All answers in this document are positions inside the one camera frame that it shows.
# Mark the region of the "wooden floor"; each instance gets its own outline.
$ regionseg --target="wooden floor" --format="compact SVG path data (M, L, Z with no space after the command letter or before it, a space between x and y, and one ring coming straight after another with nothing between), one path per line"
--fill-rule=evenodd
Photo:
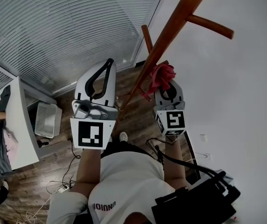
M119 72L116 79L116 96L120 96L130 91L135 78L139 74L140 68L134 68ZM95 90L102 85L102 81L97 81ZM72 137L70 118L73 116L71 102L74 99L74 91L68 92L57 98L58 106L62 108L62 123L60 135L51 140L51 145L56 145L60 141L68 140ZM152 116L152 109L155 103L148 102L142 96L137 96L126 109L126 114L118 123L114 136L117 137L121 131L127 132L129 142L135 144L146 151L150 149L145 145L148 138L160 137L159 129ZM181 137L181 148L184 160L191 159L190 150L184 139ZM75 154L81 154L81 150L75 150ZM24 168L17 169L11 174L4 176L9 183L9 195L7 204L14 207L26 220L26 211L35 214L42 204L50 197L62 183L62 177L66 173L71 160L73 159L71 146L66 150L45 157L40 162ZM79 160L75 159L64 180L75 180ZM49 203L37 214L37 218L46 222L49 209ZM15 224L20 217L11 207L3 203L0 205L0 218L7 220L10 224Z

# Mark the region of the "white laundry basket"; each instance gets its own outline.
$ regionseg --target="white laundry basket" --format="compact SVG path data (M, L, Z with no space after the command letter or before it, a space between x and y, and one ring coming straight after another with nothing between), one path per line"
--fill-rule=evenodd
M35 122L35 134L53 138L60 134L62 109L54 104L39 102Z

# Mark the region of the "black shorts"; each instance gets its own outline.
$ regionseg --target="black shorts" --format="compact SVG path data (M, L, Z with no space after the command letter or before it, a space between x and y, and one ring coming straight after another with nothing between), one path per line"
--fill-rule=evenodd
M135 145L129 144L126 141L121 141L119 143L109 142L106 146L105 151L101 154L101 158L106 157L110 154L119 153L119 152L136 152L136 153L146 154L146 155L149 155L150 157L152 157L145 150L143 150L143 149L141 149Z

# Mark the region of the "white desk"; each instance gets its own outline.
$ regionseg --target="white desk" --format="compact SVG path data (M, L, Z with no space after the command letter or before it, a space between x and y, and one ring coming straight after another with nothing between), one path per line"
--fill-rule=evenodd
M11 163L11 169L17 169L38 162L40 158L53 154L66 148L66 143L61 142L52 146L39 148L33 132L27 110L25 93L46 103L56 104L56 101L44 93L21 82L19 77L13 79L1 90L10 85L11 95L6 107L6 129L18 141L17 153Z

